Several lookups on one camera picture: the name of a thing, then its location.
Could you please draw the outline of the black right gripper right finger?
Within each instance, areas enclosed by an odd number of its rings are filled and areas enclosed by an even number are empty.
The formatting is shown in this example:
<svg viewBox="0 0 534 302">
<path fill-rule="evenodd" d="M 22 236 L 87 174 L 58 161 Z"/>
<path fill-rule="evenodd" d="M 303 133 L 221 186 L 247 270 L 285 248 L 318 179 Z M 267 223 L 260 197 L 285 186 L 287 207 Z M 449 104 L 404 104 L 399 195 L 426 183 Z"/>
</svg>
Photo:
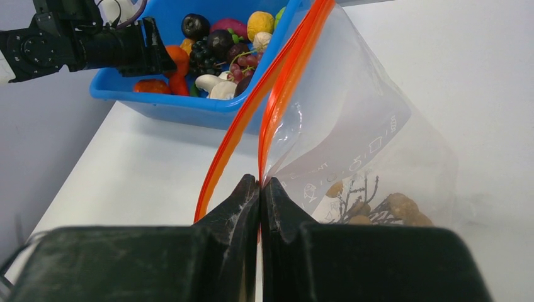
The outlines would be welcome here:
<svg viewBox="0 0 534 302">
<path fill-rule="evenodd" d="M 444 228 L 315 221 L 278 179 L 260 193 L 264 301 L 490 301 L 467 246 Z"/>
</svg>

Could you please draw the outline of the orange fruit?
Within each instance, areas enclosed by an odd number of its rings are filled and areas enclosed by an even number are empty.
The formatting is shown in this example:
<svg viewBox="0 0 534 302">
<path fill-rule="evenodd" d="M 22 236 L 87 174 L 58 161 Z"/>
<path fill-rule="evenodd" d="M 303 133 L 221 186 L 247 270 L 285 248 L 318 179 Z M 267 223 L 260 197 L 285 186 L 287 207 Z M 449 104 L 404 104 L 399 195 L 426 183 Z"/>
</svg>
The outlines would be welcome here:
<svg viewBox="0 0 534 302">
<path fill-rule="evenodd" d="M 181 76 L 186 76 L 190 67 L 190 57 L 188 53 L 177 45 L 166 46 L 166 51 L 177 66 L 176 72 Z"/>
</svg>

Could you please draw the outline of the black grape bunch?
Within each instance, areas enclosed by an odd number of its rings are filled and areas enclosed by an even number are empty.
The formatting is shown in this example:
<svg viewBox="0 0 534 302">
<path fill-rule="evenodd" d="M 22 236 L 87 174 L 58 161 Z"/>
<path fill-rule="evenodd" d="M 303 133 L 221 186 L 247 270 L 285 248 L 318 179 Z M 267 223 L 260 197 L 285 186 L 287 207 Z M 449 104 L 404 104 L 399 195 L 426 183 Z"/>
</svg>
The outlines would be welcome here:
<svg viewBox="0 0 534 302">
<path fill-rule="evenodd" d="M 189 54 L 190 77 L 198 77 L 204 74 L 219 76 L 222 73 L 223 62 L 219 60 L 207 45 L 208 37 L 194 42 Z"/>
</svg>

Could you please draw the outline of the longan bunch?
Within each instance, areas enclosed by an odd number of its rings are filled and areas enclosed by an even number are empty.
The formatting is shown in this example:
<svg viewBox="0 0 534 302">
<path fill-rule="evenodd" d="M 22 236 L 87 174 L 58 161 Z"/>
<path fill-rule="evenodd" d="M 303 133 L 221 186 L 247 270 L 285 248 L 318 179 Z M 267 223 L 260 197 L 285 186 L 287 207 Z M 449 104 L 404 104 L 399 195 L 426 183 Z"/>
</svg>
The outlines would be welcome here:
<svg viewBox="0 0 534 302">
<path fill-rule="evenodd" d="M 431 219 L 420 211 L 418 204 L 402 193 L 386 195 L 375 202 L 380 178 L 370 182 L 363 178 L 362 184 L 355 180 L 338 181 L 327 191 L 329 202 L 324 223 L 349 225 L 384 225 L 432 227 Z"/>
</svg>

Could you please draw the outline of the dark mangosteen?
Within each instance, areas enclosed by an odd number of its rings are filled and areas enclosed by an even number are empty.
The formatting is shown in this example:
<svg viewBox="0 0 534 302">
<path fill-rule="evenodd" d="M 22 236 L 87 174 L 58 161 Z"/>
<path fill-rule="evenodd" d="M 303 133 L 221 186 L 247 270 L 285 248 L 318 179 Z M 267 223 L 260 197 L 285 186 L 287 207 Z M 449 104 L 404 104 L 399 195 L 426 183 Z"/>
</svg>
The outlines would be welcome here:
<svg viewBox="0 0 534 302">
<path fill-rule="evenodd" d="M 228 30 L 215 30 L 207 37 L 207 47 L 220 61 L 225 61 L 227 52 L 234 46 L 234 39 Z"/>
</svg>

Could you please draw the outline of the yellow lemon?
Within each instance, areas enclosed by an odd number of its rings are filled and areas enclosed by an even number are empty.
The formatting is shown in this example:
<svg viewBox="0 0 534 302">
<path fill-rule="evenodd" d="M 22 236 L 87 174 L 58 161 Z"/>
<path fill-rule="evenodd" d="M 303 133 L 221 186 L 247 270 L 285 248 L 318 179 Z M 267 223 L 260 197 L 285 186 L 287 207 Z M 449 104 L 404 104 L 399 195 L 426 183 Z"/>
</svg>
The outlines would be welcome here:
<svg viewBox="0 0 534 302">
<path fill-rule="evenodd" d="M 253 41 L 259 32 L 273 33 L 275 29 L 275 18 L 272 14 L 264 11 L 255 11 L 247 21 L 247 37 Z"/>
</svg>

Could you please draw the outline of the clear zip top bag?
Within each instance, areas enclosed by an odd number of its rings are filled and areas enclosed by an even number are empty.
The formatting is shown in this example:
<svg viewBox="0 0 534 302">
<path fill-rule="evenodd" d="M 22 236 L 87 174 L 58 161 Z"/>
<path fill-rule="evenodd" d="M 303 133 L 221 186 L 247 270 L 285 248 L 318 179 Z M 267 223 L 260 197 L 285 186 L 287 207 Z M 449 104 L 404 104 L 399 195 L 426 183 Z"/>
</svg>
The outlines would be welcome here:
<svg viewBox="0 0 534 302">
<path fill-rule="evenodd" d="M 230 124 L 203 182 L 195 220 L 241 137 L 259 118 L 258 181 L 278 179 L 290 199 L 323 222 L 338 181 L 380 178 L 375 202 L 413 199 L 434 223 L 453 222 L 457 159 L 390 79 L 336 1 L 311 7 Z"/>
</svg>

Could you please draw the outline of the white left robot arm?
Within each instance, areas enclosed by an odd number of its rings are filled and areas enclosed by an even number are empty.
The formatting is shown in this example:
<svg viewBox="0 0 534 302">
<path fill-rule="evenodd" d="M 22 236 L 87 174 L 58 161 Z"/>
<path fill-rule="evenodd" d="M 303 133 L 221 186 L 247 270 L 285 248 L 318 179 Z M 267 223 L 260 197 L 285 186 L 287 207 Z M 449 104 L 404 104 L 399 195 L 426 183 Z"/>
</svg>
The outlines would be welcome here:
<svg viewBox="0 0 534 302">
<path fill-rule="evenodd" d="M 115 68 L 123 77 L 159 75 L 177 69 L 156 21 L 103 21 L 95 1 L 34 1 L 28 28 L 1 32 L 1 83 L 25 82 L 58 72 Z"/>
</svg>

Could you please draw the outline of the small orange bumpy pepper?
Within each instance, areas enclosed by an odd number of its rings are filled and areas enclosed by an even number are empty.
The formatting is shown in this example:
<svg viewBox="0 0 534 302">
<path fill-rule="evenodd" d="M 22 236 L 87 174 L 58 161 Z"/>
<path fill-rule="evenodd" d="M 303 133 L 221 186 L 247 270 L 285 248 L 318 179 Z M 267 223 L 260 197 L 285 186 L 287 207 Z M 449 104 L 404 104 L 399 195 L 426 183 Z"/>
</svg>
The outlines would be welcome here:
<svg viewBox="0 0 534 302">
<path fill-rule="evenodd" d="M 183 49 L 188 55 L 190 55 L 191 51 L 192 51 L 192 46 L 196 43 L 196 41 L 190 39 L 190 38 L 185 38 L 182 42 L 181 42 L 181 45 L 180 45 L 180 48 Z"/>
</svg>

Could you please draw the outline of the red chili pepper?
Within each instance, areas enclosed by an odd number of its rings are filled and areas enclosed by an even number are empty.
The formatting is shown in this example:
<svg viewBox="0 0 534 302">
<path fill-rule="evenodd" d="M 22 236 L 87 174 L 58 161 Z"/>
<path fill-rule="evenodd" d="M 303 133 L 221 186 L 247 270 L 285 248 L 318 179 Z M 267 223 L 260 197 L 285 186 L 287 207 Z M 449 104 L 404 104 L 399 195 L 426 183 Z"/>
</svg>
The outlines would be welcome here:
<svg viewBox="0 0 534 302">
<path fill-rule="evenodd" d="M 168 80 L 171 93 L 176 96 L 189 96 L 190 92 L 185 77 L 181 74 L 174 74 Z"/>
</svg>

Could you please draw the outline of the dark eggplant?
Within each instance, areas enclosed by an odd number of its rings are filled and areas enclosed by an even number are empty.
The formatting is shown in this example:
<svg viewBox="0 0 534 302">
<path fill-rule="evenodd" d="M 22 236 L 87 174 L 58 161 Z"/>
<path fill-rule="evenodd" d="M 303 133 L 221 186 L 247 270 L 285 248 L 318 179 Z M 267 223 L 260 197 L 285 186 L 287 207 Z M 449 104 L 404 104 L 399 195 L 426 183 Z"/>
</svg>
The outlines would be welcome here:
<svg viewBox="0 0 534 302">
<path fill-rule="evenodd" d="M 185 38 L 200 40 L 210 33 L 210 22 L 200 14 L 187 14 L 181 22 L 181 31 Z"/>
</svg>

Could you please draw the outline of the white mushroom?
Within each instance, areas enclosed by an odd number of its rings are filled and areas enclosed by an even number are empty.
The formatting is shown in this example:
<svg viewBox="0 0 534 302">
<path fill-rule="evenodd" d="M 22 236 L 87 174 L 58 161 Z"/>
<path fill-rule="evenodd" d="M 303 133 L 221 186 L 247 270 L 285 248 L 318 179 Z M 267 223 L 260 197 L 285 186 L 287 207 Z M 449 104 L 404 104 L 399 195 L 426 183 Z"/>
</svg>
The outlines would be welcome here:
<svg viewBox="0 0 534 302">
<path fill-rule="evenodd" d="M 211 74 L 200 75 L 195 85 L 207 93 L 208 99 L 230 100 L 236 96 L 237 84 Z"/>
</svg>

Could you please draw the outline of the purple sweet potato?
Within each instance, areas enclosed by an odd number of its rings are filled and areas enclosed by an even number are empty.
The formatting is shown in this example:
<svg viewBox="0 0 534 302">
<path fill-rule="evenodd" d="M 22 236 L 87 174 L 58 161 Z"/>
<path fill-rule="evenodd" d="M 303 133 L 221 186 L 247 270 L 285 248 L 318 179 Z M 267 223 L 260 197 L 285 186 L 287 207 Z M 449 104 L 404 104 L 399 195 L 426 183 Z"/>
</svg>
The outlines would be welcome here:
<svg viewBox="0 0 534 302">
<path fill-rule="evenodd" d="M 234 18 L 222 18 L 216 21 L 210 27 L 210 33 L 215 30 L 228 30 L 231 29 L 238 37 L 241 37 L 244 41 L 249 41 L 247 36 L 247 24 L 236 20 Z"/>
</svg>

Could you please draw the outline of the dark brown chestnut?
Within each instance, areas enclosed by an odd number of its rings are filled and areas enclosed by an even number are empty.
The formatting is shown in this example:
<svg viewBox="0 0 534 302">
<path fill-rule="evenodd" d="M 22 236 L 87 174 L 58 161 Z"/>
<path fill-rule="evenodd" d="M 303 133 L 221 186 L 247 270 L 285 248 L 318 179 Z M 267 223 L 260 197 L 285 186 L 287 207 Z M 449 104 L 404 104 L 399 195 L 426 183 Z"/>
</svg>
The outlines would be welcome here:
<svg viewBox="0 0 534 302">
<path fill-rule="evenodd" d="M 245 43 L 237 43 L 237 44 L 234 44 L 227 52 L 227 63 L 228 64 L 231 64 L 232 61 L 240 54 L 242 53 L 246 53 L 246 52 L 249 52 L 250 49 L 249 49 L 249 46 L 248 44 L 245 44 Z"/>
</svg>

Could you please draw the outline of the green custard apple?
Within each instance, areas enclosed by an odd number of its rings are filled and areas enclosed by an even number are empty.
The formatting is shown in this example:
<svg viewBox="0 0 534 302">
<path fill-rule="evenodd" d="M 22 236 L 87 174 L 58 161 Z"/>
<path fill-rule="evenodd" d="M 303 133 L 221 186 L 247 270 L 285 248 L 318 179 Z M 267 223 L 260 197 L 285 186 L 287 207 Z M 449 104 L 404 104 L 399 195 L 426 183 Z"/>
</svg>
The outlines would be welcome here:
<svg viewBox="0 0 534 302">
<path fill-rule="evenodd" d="M 285 12 L 285 9 L 286 9 L 286 7 L 284 6 L 276 13 L 275 21 L 274 21 L 274 29 L 277 28 L 277 26 L 278 26 L 278 24 L 279 24 L 279 22 L 280 22 L 280 20 L 281 20 L 281 18 L 283 16 L 283 14 Z"/>
</svg>

